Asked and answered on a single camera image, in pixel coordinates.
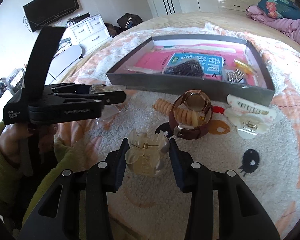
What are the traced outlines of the left hand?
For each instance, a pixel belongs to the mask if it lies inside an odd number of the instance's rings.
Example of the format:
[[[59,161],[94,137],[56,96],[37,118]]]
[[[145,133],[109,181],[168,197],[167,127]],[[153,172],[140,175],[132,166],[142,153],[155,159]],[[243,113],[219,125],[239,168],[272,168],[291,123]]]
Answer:
[[[54,137],[59,126],[57,124],[42,126],[36,129],[30,129],[26,124],[7,125],[0,135],[0,150],[6,157],[12,157],[18,154],[19,141],[29,138],[32,135],[39,135],[42,139]]]

